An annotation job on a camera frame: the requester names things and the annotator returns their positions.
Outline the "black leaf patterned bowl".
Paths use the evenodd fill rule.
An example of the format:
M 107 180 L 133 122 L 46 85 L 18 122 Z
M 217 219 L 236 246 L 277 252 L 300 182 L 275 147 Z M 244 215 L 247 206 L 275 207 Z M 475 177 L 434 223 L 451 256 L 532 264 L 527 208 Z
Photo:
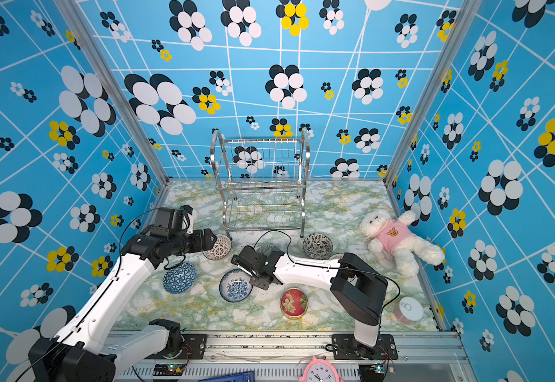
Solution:
M 331 239 L 323 233 L 309 234 L 303 240 L 303 251 L 311 259 L 329 259 L 333 248 Z

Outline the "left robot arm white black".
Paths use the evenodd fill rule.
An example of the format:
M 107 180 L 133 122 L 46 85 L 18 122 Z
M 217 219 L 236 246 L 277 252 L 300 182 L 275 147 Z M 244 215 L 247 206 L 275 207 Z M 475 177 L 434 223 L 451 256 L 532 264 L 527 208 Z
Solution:
M 137 289 L 170 256 L 211 250 L 217 236 L 210 229 L 194 229 L 189 205 L 158 208 L 153 224 L 131 237 L 99 289 L 82 310 L 50 337 L 40 336 L 16 373 L 18 381 L 112 381 L 150 355 L 179 356 L 185 345 L 180 324 L 151 321 L 109 351 L 104 349 L 118 316 Z

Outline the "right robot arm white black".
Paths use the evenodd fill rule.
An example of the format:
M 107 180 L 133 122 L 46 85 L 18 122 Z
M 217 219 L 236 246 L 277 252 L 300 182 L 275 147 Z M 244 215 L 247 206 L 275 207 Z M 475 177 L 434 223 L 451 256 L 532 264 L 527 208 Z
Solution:
M 283 251 L 263 255 L 250 246 L 232 256 L 231 263 L 251 277 L 252 285 L 267 291 L 273 284 L 304 285 L 330 291 L 355 320 L 354 339 L 371 350 L 377 346 L 388 280 L 356 254 L 318 260 L 290 256 Z

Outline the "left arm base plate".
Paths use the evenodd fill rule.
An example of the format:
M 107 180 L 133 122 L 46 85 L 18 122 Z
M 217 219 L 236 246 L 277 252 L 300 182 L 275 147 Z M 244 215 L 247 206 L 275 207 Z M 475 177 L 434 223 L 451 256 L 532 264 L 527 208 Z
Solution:
M 159 356 L 166 360 L 202 360 L 207 348 L 207 334 L 183 334 L 182 347 L 178 352 L 165 353 Z

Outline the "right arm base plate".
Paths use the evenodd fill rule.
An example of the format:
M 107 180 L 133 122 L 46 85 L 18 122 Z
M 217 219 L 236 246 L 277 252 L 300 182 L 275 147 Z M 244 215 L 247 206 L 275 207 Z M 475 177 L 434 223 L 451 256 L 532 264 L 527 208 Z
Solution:
M 395 361 L 398 351 L 392 335 L 379 334 L 374 347 L 357 342 L 353 334 L 333 334 L 324 349 L 336 360 Z

